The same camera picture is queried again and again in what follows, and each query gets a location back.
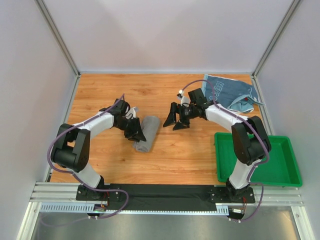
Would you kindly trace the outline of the blue patterned towel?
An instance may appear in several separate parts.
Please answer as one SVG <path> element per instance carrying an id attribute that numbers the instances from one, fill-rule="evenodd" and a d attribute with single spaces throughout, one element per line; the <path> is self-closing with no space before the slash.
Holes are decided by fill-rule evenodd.
<path id="1" fill-rule="evenodd" d="M 202 92 L 209 101 L 238 113 L 250 113 L 254 105 L 263 106 L 255 87 L 240 80 L 206 74 Z"/>

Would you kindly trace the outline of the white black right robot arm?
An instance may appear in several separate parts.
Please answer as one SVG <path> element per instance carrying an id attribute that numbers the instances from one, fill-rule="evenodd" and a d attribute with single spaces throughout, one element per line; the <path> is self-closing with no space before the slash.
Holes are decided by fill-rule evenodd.
<path id="1" fill-rule="evenodd" d="M 172 126 L 174 131 L 188 129 L 191 119 L 202 118 L 228 130 L 232 134 L 236 164 L 225 183 L 225 194 L 231 201 L 241 198 L 249 190 L 256 167 L 271 151 L 262 120 L 258 116 L 245 117 L 230 112 L 221 104 L 208 100 L 201 88 L 188 92 L 188 97 L 180 90 L 177 97 L 180 102 L 170 104 L 163 127 Z"/>

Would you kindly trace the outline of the green plastic tray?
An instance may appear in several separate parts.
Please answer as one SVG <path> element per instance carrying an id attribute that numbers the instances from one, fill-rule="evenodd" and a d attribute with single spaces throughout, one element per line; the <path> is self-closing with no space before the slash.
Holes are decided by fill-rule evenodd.
<path id="1" fill-rule="evenodd" d="M 270 159 L 254 171 L 250 180 L 269 186 L 301 187 L 303 181 L 290 139 L 286 136 L 271 135 L 269 140 Z M 214 146 L 217 179 L 224 183 L 233 172 L 237 160 L 232 134 L 217 132 L 214 135 Z"/>

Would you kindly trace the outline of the grey terry towel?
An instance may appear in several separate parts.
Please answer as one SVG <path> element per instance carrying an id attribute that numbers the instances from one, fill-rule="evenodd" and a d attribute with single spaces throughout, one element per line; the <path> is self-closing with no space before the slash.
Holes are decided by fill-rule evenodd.
<path id="1" fill-rule="evenodd" d="M 142 132 L 146 138 L 146 141 L 140 140 L 133 143 L 133 148 L 141 153 L 148 153 L 153 147 L 153 143 L 156 138 L 160 126 L 160 119 L 157 116 L 146 116 L 141 124 Z"/>

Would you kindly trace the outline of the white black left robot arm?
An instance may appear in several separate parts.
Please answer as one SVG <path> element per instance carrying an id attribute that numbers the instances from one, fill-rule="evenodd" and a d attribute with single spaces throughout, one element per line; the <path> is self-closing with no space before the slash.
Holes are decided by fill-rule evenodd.
<path id="1" fill-rule="evenodd" d="M 49 145 L 48 163 L 60 173 L 73 175 L 86 188 L 101 192 L 104 180 L 89 163 L 90 144 L 97 135 L 112 128 L 123 131 L 129 141 L 146 141 L 136 110 L 121 96 L 82 122 L 62 124 Z"/>

